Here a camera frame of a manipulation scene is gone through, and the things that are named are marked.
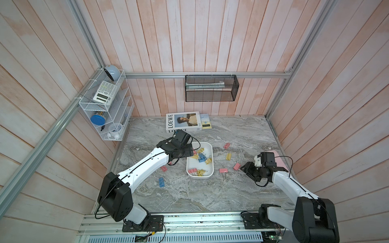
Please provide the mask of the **white storage box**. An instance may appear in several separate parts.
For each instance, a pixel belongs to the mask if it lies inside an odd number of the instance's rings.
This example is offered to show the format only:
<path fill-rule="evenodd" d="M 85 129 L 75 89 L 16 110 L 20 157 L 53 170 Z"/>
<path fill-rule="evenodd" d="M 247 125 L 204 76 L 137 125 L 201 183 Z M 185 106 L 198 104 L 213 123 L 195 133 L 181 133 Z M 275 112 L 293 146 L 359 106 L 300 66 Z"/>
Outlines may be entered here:
<path fill-rule="evenodd" d="M 214 174 L 213 147 L 208 142 L 192 142 L 196 154 L 187 158 L 186 172 L 192 179 L 208 179 Z"/>

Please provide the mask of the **blue binder clip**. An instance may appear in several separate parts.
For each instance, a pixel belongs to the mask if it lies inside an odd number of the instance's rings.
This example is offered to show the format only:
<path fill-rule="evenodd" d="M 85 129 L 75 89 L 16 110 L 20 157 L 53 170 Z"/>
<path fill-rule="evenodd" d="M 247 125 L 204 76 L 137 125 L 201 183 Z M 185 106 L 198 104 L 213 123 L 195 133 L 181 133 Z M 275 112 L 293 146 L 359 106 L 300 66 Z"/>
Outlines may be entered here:
<path fill-rule="evenodd" d="M 163 177 L 160 177 L 159 178 L 159 187 L 162 188 L 162 187 L 165 187 L 165 180 Z"/>

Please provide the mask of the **yellow binder clip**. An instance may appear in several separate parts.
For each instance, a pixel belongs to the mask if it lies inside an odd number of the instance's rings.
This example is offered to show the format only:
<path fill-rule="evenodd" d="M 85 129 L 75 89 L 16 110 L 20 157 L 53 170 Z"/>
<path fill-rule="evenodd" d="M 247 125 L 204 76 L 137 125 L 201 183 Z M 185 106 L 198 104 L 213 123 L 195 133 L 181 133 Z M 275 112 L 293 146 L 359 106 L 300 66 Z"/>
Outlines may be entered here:
<path fill-rule="evenodd" d="M 231 158 L 232 158 L 232 154 L 231 154 L 231 153 L 228 153 L 228 154 L 226 155 L 226 160 L 227 160 L 227 161 L 230 161 Z"/>

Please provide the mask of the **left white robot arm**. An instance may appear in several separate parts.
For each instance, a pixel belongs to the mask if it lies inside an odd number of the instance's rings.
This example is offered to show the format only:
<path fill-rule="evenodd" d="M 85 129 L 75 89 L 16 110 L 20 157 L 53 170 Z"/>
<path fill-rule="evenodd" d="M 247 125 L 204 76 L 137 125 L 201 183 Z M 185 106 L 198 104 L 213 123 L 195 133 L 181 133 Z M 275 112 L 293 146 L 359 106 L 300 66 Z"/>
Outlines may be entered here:
<path fill-rule="evenodd" d="M 135 205 L 132 194 L 152 173 L 169 162 L 193 156 L 192 142 L 196 139 L 183 130 L 160 141 L 142 160 L 132 167 L 115 174 L 108 173 L 97 198 L 98 207 L 103 208 L 114 221 L 131 221 L 143 224 L 149 214 L 140 205 Z"/>

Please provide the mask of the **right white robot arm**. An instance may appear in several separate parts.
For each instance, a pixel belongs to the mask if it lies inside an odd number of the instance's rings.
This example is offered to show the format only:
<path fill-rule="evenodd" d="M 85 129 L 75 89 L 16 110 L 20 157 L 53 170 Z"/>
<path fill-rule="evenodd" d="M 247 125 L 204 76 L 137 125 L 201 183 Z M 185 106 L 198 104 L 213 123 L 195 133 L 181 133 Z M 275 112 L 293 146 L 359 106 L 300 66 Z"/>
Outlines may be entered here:
<path fill-rule="evenodd" d="M 256 185 L 262 179 L 281 189 L 295 204 L 288 211 L 275 204 L 262 204 L 258 213 L 241 212 L 245 229 L 283 227 L 293 232 L 300 243 L 338 243 L 340 241 L 334 203 L 320 198 L 303 187 L 291 175 L 291 171 L 280 167 L 273 152 L 261 152 L 255 162 L 240 167 Z"/>

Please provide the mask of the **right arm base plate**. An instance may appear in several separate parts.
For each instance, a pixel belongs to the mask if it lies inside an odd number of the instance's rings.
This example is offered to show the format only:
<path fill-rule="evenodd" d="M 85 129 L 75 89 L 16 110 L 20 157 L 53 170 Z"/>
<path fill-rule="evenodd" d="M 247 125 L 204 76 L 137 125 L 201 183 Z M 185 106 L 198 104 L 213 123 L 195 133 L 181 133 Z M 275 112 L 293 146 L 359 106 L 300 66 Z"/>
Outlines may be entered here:
<path fill-rule="evenodd" d="M 281 225 L 262 218 L 258 213 L 242 211 L 240 216 L 245 229 L 283 229 Z"/>

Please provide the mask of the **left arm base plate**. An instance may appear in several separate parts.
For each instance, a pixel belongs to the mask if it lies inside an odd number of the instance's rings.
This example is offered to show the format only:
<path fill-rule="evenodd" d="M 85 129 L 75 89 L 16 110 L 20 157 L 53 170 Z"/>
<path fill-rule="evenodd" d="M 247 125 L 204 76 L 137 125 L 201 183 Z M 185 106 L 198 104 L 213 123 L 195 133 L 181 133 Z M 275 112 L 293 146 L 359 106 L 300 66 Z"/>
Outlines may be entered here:
<path fill-rule="evenodd" d="M 140 224 L 124 219 L 122 232 L 158 232 L 164 230 L 163 224 L 163 215 L 146 216 Z"/>

